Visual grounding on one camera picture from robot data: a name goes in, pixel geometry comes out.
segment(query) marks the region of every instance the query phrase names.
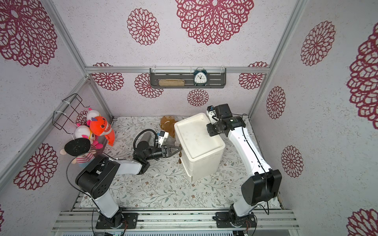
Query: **wall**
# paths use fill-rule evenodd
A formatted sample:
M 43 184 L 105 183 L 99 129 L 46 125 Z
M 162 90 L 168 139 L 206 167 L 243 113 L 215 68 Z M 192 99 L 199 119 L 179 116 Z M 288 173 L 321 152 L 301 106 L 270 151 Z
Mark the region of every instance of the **wall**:
M 22 5 L 1 1 L 0 8 L 2 171 L 82 75 L 38 1 Z M 99 107 L 88 87 L 80 95 L 87 105 Z M 39 154 L 30 157 L 2 191 L 0 235 L 47 235 L 58 213 L 71 208 L 77 191 L 68 185 L 64 173 L 71 157 L 59 154 L 70 139 L 54 128 Z M 70 176 L 77 171 L 77 167 L 70 170 Z
M 252 117 L 303 235 L 377 234 L 377 9 L 310 1 Z
M 296 1 L 239 2 L 54 1 L 88 66 L 268 66 Z M 116 116 L 186 116 L 227 102 L 233 112 L 247 113 L 262 80 L 227 74 L 224 89 L 197 95 L 193 89 L 152 89 L 146 76 L 94 78 Z M 193 106 L 193 96 L 203 102 Z

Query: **clock face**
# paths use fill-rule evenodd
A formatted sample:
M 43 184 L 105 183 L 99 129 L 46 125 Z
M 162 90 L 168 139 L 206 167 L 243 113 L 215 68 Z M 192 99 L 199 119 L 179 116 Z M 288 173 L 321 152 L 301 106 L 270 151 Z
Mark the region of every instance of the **clock face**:
M 195 83 L 206 83 L 207 81 L 208 81 L 208 78 L 204 72 L 198 72 L 194 77 Z

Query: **red flower pattern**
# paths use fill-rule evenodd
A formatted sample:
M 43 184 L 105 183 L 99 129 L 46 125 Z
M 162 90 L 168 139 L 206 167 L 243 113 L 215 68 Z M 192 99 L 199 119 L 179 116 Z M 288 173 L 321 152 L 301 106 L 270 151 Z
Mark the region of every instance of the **red flower pattern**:
M 247 22 L 253 0 L 176 0 L 181 27 L 197 43 L 220 44 Z
M 88 111 L 81 111 L 77 115 L 75 123 L 79 123 L 81 125 L 87 125 L 87 113 Z
M 296 147 L 287 146 L 281 155 L 281 163 L 285 172 L 291 177 L 298 177 L 303 171 L 303 158 Z
M 0 232 L 1 232 L 1 226 L 4 223 L 3 214 L 4 214 L 4 211 L 1 209 L 1 205 L 0 205 Z
M 332 22 L 323 21 L 315 26 L 303 42 L 301 51 L 303 64 L 312 66 L 322 61 L 332 48 L 335 34 L 335 26 Z
M 13 183 L 26 190 L 42 187 L 54 176 L 58 165 L 57 160 L 53 147 L 42 143 L 23 170 L 14 178 Z
M 0 1 L 0 51 L 21 65 L 48 64 L 54 57 L 57 34 L 38 0 Z
M 378 129 L 378 23 L 373 34 L 359 46 L 356 60 L 349 69 L 349 101 L 356 104 L 358 116 L 372 121 L 373 127 Z
M 93 66 L 111 66 L 108 63 L 97 63 Z M 119 90 L 123 86 L 123 77 L 121 73 L 93 73 L 93 79 L 98 85 L 107 90 Z
M 378 235 L 378 212 L 374 209 L 354 211 L 348 217 L 348 236 Z
M 164 89 L 155 89 L 151 87 L 149 73 L 143 73 L 138 75 L 135 78 L 134 86 L 139 94 L 149 98 L 159 97 L 164 91 Z
M 266 100 L 266 110 L 272 119 L 277 119 L 285 109 L 286 98 L 284 90 L 280 86 L 274 87 Z
M 267 67 L 269 65 L 266 62 L 255 62 L 253 64 L 250 64 L 249 66 Z M 263 78 L 263 73 L 242 73 L 239 75 L 239 84 L 243 88 L 254 89 L 260 86 Z
M 151 45 L 160 35 L 159 23 L 156 18 L 145 9 L 133 10 L 127 19 L 127 28 L 131 37 L 141 45 Z
M 208 102 L 209 94 L 203 89 L 194 89 L 189 92 L 187 100 L 192 106 L 202 106 Z

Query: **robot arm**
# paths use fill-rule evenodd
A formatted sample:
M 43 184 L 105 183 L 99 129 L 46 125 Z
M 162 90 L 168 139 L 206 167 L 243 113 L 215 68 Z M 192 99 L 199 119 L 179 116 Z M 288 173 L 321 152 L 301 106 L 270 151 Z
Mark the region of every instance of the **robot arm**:
M 206 113 L 211 123 L 207 125 L 210 136 L 224 133 L 236 147 L 249 179 L 242 185 L 242 197 L 230 206 L 230 221 L 238 225 L 258 204 L 277 196 L 282 175 L 272 170 L 253 144 L 240 116 L 232 116 L 228 104 L 209 106 Z
M 109 187 L 118 174 L 143 174 L 150 163 L 148 160 L 171 157 L 181 151 L 181 147 L 163 145 L 168 133 L 160 131 L 156 146 L 150 146 L 150 136 L 144 135 L 133 153 L 133 160 L 117 160 L 108 155 L 97 155 L 76 177 L 75 183 L 83 189 L 99 209 L 98 225 L 110 228 L 124 228 L 127 216 L 110 194 Z M 128 222 L 128 228 L 136 221 Z

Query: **white plastic storage box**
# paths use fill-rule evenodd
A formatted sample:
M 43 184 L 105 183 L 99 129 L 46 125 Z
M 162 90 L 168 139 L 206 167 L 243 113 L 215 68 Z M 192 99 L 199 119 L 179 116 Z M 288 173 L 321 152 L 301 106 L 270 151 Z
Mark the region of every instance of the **white plastic storage box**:
M 191 181 L 214 174 L 219 167 L 225 142 L 219 135 L 210 137 L 206 114 L 200 113 L 175 123 L 176 145 L 181 144 L 181 162 Z

